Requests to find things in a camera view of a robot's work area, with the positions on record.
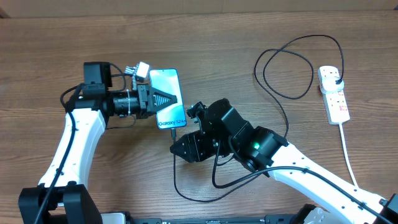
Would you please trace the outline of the blue Galaxy smartphone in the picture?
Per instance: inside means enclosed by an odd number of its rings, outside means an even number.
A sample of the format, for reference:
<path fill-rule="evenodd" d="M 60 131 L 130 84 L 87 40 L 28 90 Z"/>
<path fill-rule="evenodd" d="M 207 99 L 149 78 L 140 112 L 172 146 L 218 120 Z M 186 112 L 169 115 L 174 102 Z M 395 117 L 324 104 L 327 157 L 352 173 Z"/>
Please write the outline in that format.
<path fill-rule="evenodd" d="M 185 110 L 178 73 L 174 68 L 151 70 L 151 87 L 159 129 L 181 128 L 186 126 Z"/>

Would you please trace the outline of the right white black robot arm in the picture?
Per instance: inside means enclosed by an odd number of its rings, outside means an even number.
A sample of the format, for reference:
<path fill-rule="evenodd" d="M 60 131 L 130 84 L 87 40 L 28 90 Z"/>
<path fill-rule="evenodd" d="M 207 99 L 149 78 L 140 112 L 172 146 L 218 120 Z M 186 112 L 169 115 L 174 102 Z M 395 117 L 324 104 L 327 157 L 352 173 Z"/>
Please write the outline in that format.
<path fill-rule="evenodd" d="M 397 223 L 397 195 L 387 200 L 346 182 L 310 160 L 285 137 L 253 127 L 226 98 L 210 106 L 198 102 L 187 114 L 200 128 L 171 145 L 174 156 L 193 163 L 232 155 L 249 171 L 221 188 L 265 175 L 298 190 L 343 223 Z"/>

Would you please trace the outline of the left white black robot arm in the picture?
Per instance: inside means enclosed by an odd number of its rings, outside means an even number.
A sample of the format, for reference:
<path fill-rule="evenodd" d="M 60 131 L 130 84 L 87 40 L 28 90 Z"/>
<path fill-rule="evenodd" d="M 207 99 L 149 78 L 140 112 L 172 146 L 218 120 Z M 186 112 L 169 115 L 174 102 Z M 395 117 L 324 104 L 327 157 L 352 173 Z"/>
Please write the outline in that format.
<path fill-rule="evenodd" d="M 100 213 L 88 193 L 90 168 L 109 118 L 146 119 L 182 101 L 179 81 L 138 63 L 128 76 L 132 88 L 112 90 L 113 63 L 86 62 L 84 82 L 70 88 L 65 129 L 38 186 L 24 188 L 18 206 L 24 223 L 130 223 L 127 212 Z"/>

